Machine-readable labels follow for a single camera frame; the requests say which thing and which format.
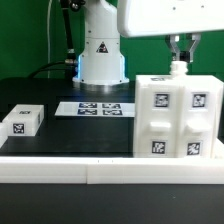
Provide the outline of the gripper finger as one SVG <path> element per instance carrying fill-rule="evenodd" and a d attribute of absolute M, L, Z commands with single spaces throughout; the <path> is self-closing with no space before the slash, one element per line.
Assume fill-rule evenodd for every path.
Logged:
<path fill-rule="evenodd" d="M 187 63 L 192 63 L 194 58 L 194 52 L 201 40 L 201 34 L 189 33 L 186 35 L 186 39 L 188 40 L 188 45 L 183 51 L 182 59 Z"/>
<path fill-rule="evenodd" d="M 167 35 L 165 38 L 165 42 L 172 54 L 173 61 L 180 60 L 180 48 L 178 46 L 179 36 L 178 35 Z"/>

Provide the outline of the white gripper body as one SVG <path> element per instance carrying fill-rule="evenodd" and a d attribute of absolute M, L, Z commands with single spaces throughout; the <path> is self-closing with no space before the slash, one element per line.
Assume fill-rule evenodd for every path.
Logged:
<path fill-rule="evenodd" d="M 224 30 L 224 0 L 118 0 L 124 37 Z"/>

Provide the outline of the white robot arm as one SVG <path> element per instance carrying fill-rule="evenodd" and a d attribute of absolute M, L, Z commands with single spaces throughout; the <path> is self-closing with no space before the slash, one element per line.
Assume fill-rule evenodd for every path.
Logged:
<path fill-rule="evenodd" d="M 66 63 L 77 87 L 105 90 L 129 83 L 120 38 L 166 37 L 173 61 L 193 61 L 201 34 L 224 30 L 224 0 L 59 0 L 67 41 Z M 76 54 L 69 13 L 85 10 L 85 47 Z"/>

